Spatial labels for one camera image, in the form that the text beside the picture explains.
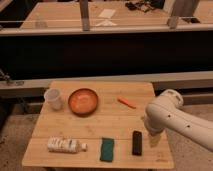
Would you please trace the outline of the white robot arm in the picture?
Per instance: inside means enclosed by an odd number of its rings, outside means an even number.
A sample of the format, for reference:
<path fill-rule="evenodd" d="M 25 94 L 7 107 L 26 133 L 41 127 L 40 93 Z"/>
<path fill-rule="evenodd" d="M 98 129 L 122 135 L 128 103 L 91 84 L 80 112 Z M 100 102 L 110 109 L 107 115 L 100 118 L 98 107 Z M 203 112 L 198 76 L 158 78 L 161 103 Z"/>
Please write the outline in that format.
<path fill-rule="evenodd" d="M 146 106 L 144 126 L 152 135 L 169 128 L 213 152 L 213 122 L 181 110 L 184 100 L 173 89 L 163 91 Z"/>

